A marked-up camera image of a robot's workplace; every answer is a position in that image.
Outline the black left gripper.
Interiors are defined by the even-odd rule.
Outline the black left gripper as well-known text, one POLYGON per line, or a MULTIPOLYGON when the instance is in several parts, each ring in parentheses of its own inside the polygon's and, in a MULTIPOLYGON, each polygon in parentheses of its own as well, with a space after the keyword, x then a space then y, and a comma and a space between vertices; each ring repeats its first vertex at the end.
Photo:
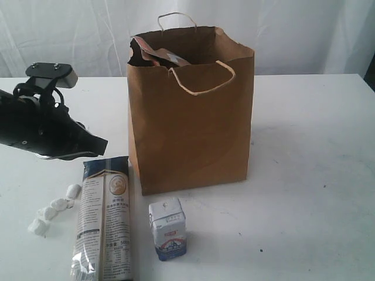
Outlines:
POLYGON ((8 100, 8 145, 42 156, 72 160, 104 156, 108 141, 71 119, 59 102, 42 108, 32 99, 8 100))

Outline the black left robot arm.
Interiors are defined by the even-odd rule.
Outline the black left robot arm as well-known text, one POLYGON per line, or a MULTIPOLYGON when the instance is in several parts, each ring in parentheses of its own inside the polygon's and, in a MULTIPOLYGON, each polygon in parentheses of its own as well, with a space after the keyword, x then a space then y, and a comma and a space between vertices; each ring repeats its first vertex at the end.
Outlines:
POLYGON ((102 156, 108 141, 72 119, 62 102, 43 108, 35 97, 1 91, 1 144, 44 159, 73 160, 102 156))

